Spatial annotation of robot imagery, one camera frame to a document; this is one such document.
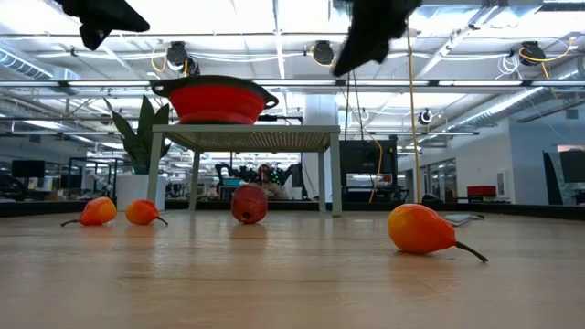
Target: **ceiling duct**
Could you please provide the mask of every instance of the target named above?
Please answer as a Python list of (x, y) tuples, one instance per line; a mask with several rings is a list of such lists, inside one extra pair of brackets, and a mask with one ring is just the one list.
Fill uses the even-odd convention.
[[(584, 57), (581, 56), (555, 69), (559, 80), (581, 80), (585, 78)], [(523, 91), (502, 95), (470, 110), (470, 113), (477, 113), (461, 122), (451, 125), (447, 131), (462, 129), (465, 126), (485, 126), (504, 119), (512, 114), (524, 110), (527, 107), (538, 105), (543, 101), (550, 100), (551, 89), (537, 87)]]
[(14, 55), (12, 52), (3, 48), (0, 44), (0, 65), (13, 69), (20, 74), (24, 74), (34, 80), (49, 80), (53, 78), (53, 74), (43, 70), (42, 68)]
[[(51, 70), (42, 69), (34, 60), (26, 55), (9, 47), (0, 41), (0, 66), (12, 69), (24, 76), (34, 80), (79, 80), (80, 75), (61, 67), (53, 67)], [(75, 95), (79, 91), (71, 87), (51, 88), (56, 92), (65, 92), (68, 95)]]

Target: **potted plant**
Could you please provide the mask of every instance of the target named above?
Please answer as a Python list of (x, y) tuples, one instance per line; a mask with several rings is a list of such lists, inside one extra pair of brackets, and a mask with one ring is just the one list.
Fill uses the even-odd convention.
[[(115, 112), (107, 100), (105, 101), (108, 109), (112, 112), (116, 128), (122, 134), (124, 150), (128, 153), (133, 166), (133, 174), (122, 174), (117, 178), (116, 203), (118, 209), (124, 211), (134, 200), (146, 199), (147, 197), (150, 154), (153, 148), (153, 125), (168, 124), (170, 109), (169, 105), (166, 104), (155, 112), (151, 102), (146, 96), (143, 96), (138, 118), (138, 131), (135, 133), (131, 124)], [(163, 140), (162, 146), (161, 158), (168, 153), (171, 145), (165, 145)], [(165, 209), (165, 187), (166, 179), (159, 175), (155, 202), (159, 210)]]

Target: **slatted tabletop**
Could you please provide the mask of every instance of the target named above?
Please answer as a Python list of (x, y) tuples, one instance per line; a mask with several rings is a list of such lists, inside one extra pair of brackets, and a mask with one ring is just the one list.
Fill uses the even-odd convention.
[(339, 126), (156, 125), (155, 133), (199, 152), (319, 152)]

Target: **pear stem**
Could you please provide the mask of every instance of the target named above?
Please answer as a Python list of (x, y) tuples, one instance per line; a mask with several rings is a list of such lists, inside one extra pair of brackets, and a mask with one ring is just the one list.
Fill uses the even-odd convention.
[(478, 259), (480, 259), (482, 262), (487, 262), (487, 258), (482, 255), (481, 253), (467, 247), (466, 245), (462, 244), (461, 242), (457, 241), (457, 243), (455, 243), (455, 247), (459, 248), (459, 249), (463, 249), (466, 251), (471, 252), (473, 255), (475, 255)]
[(167, 226), (168, 226), (168, 223), (166, 222), (166, 220), (162, 219), (160, 216), (159, 216), (159, 217), (157, 217), (156, 219), (163, 221), (163, 223), (165, 223), (165, 225), (167, 225)]
[(65, 226), (66, 226), (67, 224), (71, 224), (71, 223), (79, 223), (79, 222), (80, 222), (80, 221), (79, 221), (78, 219), (72, 219), (72, 220), (68, 220), (68, 221), (66, 221), (65, 223), (61, 224), (61, 227), (62, 227), (62, 228), (65, 228)]

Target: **white cable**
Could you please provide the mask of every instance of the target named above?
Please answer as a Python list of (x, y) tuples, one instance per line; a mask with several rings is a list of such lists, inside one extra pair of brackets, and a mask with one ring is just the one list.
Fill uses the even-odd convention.
[(499, 69), (500, 73), (502, 74), (497, 76), (495, 79), (498, 80), (504, 75), (510, 75), (518, 72), (519, 67), (520, 60), (516, 56), (500, 58), (500, 60), (497, 62), (497, 69)]

